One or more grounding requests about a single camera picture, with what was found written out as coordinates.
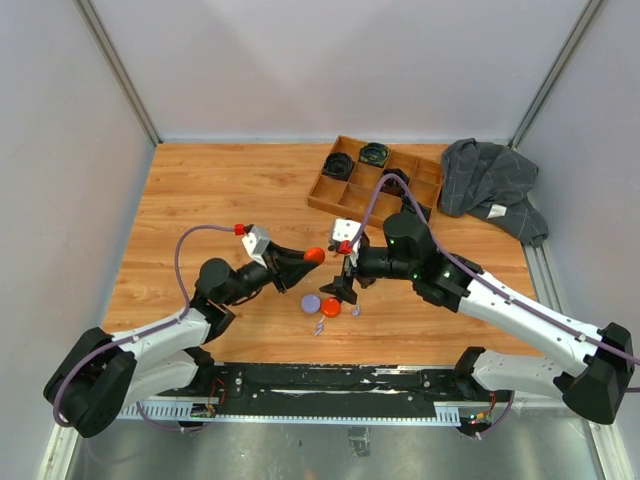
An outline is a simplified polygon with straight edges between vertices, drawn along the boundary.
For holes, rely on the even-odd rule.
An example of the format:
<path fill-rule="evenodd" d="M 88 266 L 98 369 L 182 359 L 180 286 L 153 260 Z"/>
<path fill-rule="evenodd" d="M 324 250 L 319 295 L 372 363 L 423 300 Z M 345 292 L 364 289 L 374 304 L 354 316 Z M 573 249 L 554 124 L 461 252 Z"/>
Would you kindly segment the purple earbud case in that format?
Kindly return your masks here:
<path fill-rule="evenodd" d="M 321 309 L 322 300 L 315 294 L 304 295 L 301 299 L 300 306 L 304 313 L 315 314 Z"/>

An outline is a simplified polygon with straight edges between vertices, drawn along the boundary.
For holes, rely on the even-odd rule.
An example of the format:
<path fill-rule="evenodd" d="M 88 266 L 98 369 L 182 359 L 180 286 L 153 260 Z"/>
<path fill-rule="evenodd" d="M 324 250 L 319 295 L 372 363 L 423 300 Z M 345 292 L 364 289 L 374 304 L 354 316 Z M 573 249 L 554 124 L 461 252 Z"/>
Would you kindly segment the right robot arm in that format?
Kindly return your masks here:
<path fill-rule="evenodd" d="M 423 301 L 485 321 L 540 353 L 467 348 L 452 373 L 460 397 L 525 392 L 558 399 L 591 422 L 613 423 L 637 364 L 625 327 L 611 322 L 599 328 L 520 294 L 479 265 L 442 249 L 414 214 L 391 215 L 383 234 L 385 246 L 375 247 L 361 223 L 336 219 L 329 248 L 343 256 L 342 272 L 322 292 L 356 304 L 355 283 L 368 287 L 378 279 L 407 280 Z"/>

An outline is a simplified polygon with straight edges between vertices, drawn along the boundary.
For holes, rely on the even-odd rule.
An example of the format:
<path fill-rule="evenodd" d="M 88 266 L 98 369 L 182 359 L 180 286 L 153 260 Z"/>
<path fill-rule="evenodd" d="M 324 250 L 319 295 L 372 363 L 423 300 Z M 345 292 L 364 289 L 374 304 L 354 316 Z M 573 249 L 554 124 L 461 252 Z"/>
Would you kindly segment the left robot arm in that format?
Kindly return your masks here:
<path fill-rule="evenodd" d="M 91 438 L 122 409 L 157 393 L 184 388 L 195 396 L 207 393 L 214 371 L 202 347 L 229 328 L 235 318 L 232 307 L 255 298 L 268 285 L 286 292 L 324 259 L 319 247 L 300 251 L 274 242 L 238 269 L 211 258 L 200 267 L 184 310 L 142 329 L 85 331 L 43 391 L 55 422 Z"/>

